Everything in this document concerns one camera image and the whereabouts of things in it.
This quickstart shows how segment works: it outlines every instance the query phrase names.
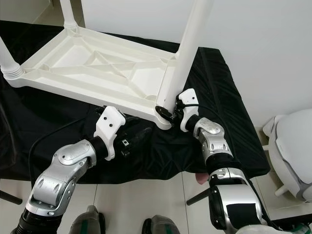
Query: black cable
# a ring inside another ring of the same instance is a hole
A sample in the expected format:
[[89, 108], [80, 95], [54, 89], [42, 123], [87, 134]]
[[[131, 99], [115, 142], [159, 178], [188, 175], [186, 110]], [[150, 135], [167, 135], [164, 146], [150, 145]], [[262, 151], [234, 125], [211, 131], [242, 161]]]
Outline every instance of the black cable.
[[[235, 149], [234, 149], [234, 143], [233, 143], [233, 139], [232, 139], [232, 136], [230, 134], [230, 131], [229, 131], [229, 128], [228, 126], [226, 125], [225, 121], [221, 118], [221, 116], [215, 111], [213, 110], [212, 108], [208, 107], [208, 106], [203, 106], [203, 105], [199, 105], [199, 104], [187, 104], [187, 105], [183, 105], [184, 107], [191, 107], [191, 106], [198, 106], [198, 107], [201, 107], [201, 108], [204, 108], [204, 109], [207, 109], [209, 110], [210, 112], [212, 112], [213, 114], [215, 114], [219, 119], [220, 119], [220, 122], [221, 122], [221, 125], [224, 127], [224, 131], [227, 133], [228, 137], [229, 137], [229, 142], [231, 144], [232, 147], [230, 147], [232, 149], [232, 154], [233, 156], [235, 157]], [[257, 190], [255, 189], [253, 183], [250, 181], [249, 177], [244, 173], [245, 175], [245, 178], [247, 179], [247, 181], [249, 182], [253, 192], [256, 194], [258, 200], [259, 200], [259, 203], [260, 203], [260, 206], [261, 206], [261, 210], [262, 210], [262, 214], [263, 214], [263, 219], [265, 221], [267, 221], [268, 225], [277, 229], [277, 230], [280, 230], [279, 227], [277, 225], [275, 225], [269, 218], [268, 214], [267, 214], [267, 211], [265, 210], [264, 206], [263, 206], [263, 203], [259, 197], [259, 194], [257, 192]]]
[[35, 178], [35, 172], [34, 172], [34, 167], [33, 167], [33, 159], [32, 159], [32, 156], [33, 156], [33, 152], [35, 151], [37, 145], [44, 139], [46, 139], [47, 137], [49, 137], [50, 135], [64, 129], [64, 128], [67, 128], [75, 123], [78, 123], [82, 120], [84, 120], [86, 117], [83, 117], [83, 118], [80, 118], [80, 119], [77, 119], [77, 120], [74, 120], [68, 124], [65, 124], [63, 125], [62, 127], [60, 128], [57, 128], [47, 134], [45, 134], [44, 136], [40, 137], [38, 140], [35, 141], [35, 143], [31, 146], [30, 150], [29, 150], [29, 153], [28, 153], [28, 169], [29, 169], [29, 176], [30, 176], [30, 181], [31, 181], [31, 188], [34, 187], [35, 185], [35, 182], [36, 182], [36, 178]]

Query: black chair leg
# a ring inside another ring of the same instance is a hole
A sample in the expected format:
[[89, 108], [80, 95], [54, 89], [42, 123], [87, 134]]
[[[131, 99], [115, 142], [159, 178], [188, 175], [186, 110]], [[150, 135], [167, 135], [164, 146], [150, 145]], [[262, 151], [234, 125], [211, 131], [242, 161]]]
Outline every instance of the black chair leg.
[[202, 200], [202, 199], [208, 197], [208, 194], [209, 194], [208, 190], [209, 190], [209, 189], [207, 189], [207, 190], [205, 190], [205, 191], [199, 193], [198, 195], [192, 197], [191, 199], [187, 200], [187, 201], [186, 201], [186, 204], [187, 204], [188, 206], [190, 206], [190, 205], [192, 205], [192, 204], [194, 204], [194, 203], [196, 203], [196, 202], [198, 202], [198, 201], [200, 201], [200, 200]]
[[17, 205], [20, 205], [23, 202], [22, 199], [20, 199], [16, 196], [7, 194], [6, 192], [1, 191], [1, 190], [0, 190], [0, 199], [12, 202], [12, 203], [17, 204]]

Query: white wall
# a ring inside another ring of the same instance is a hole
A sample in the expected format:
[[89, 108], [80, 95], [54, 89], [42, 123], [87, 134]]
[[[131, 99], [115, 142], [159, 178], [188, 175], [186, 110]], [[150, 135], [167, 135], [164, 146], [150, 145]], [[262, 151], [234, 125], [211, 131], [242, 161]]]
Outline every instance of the white wall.
[[[180, 42], [193, 0], [82, 0], [87, 28]], [[201, 46], [218, 48], [255, 126], [312, 108], [312, 1], [216, 0]]]
[[33, 23], [49, 4], [49, 0], [0, 0], [0, 20]]

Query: black cloth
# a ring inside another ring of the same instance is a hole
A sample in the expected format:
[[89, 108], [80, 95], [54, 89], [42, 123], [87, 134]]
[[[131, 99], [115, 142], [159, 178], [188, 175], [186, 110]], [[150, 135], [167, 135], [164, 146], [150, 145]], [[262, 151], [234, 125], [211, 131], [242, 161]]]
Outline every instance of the black cloth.
[[[20, 64], [51, 40], [63, 28], [0, 21], [0, 36], [13, 58]], [[158, 49], [175, 53], [179, 44], [116, 35]], [[217, 49], [199, 48], [184, 89], [194, 88], [201, 105], [218, 112], [226, 122], [226, 139], [231, 136], [232, 151], [250, 177], [269, 171], [253, 124], [233, 82], [229, 67]], [[46, 133], [75, 119], [77, 123], [42, 141], [34, 152], [38, 176], [51, 163], [54, 152], [66, 144], [90, 138], [95, 131], [97, 107], [31, 87], [13, 88], [0, 77], [0, 177], [28, 180], [28, 152], [31, 145]], [[199, 108], [201, 117], [220, 123], [218, 116]], [[154, 123], [140, 120], [128, 134], [151, 127], [150, 138], [135, 154], [99, 162], [80, 179], [80, 183], [123, 183], [139, 178], [170, 179], [182, 171], [205, 172], [199, 142], [179, 128], [162, 131]]]

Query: floor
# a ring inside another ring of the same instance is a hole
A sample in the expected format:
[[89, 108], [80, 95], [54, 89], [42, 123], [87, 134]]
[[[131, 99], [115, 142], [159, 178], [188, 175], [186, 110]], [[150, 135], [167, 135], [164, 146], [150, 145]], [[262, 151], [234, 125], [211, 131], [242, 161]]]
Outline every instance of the floor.
[[[53, 2], [54, 7], [45, 12], [36, 23], [63, 25], [59, 0]], [[71, 2], [77, 23], [84, 27], [80, 0]], [[256, 128], [256, 131], [261, 143], [265, 145], [267, 139], [261, 128]], [[312, 213], [310, 203], [298, 201], [290, 193], [281, 197], [274, 195], [274, 191], [281, 186], [274, 170], [267, 175], [253, 178], [252, 181], [271, 219]], [[208, 183], [197, 184], [195, 175], [187, 172], [166, 181], [137, 180], [120, 185], [77, 185], [58, 233], [67, 234], [74, 219], [91, 204], [105, 214], [108, 234], [140, 234], [144, 219], [156, 214], [171, 218], [181, 234], [224, 233], [216, 230], [210, 222], [208, 199], [192, 206], [185, 204], [187, 199], [204, 191], [208, 186]], [[17, 226], [31, 189], [27, 181], [2, 179], [0, 190], [23, 199], [23, 204], [19, 206], [0, 200], [1, 233], [6, 234]]]

